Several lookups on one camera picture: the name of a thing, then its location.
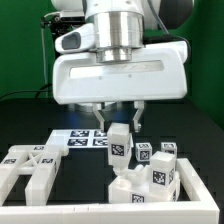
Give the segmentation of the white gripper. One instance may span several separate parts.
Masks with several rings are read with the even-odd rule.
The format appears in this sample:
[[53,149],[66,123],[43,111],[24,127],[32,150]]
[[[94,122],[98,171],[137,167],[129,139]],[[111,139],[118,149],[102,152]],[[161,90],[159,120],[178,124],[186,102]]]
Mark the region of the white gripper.
[[184,41],[149,44],[126,62],[99,63],[94,53],[67,54],[53,67],[53,96],[60,104],[93,103],[100,129],[107,131],[102,102],[135,101],[133,130],[141,129],[141,100],[179,99],[187,93]]

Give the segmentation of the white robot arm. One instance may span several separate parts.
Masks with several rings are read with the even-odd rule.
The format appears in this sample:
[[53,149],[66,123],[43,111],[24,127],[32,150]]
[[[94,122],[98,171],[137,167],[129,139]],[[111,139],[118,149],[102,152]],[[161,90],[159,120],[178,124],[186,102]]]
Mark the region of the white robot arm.
[[180,99],[187,93],[184,63],[190,46],[169,33],[191,15],[194,0],[52,0],[60,16],[84,16],[84,24],[55,40],[53,96],[60,104],[132,101],[139,119],[148,100]]

